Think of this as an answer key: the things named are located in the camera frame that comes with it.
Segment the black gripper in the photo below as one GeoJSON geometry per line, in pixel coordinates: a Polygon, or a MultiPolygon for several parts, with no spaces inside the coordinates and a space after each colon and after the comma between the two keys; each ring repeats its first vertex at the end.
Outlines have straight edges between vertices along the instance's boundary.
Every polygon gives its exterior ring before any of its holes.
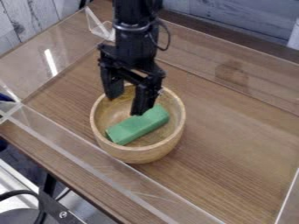
{"type": "Polygon", "coordinates": [[[155,64],[159,24],[144,26],[114,26],[116,41],[114,45],[100,44],[100,78],[104,93],[110,100],[124,93],[124,81],[135,87],[131,115],[140,116],[155,105],[162,90],[164,71],[155,64]]]}

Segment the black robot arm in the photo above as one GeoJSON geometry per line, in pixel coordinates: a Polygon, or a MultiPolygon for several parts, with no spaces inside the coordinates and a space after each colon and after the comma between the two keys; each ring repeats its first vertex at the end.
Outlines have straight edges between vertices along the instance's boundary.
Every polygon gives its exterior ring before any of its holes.
{"type": "Polygon", "coordinates": [[[163,0],[114,0],[116,42],[97,46],[107,98],[114,100],[124,93],[127,81],[135,85],[132,116],[154,107],[163,88],[166,72],[155,63],[162,6],[163,0]]]}

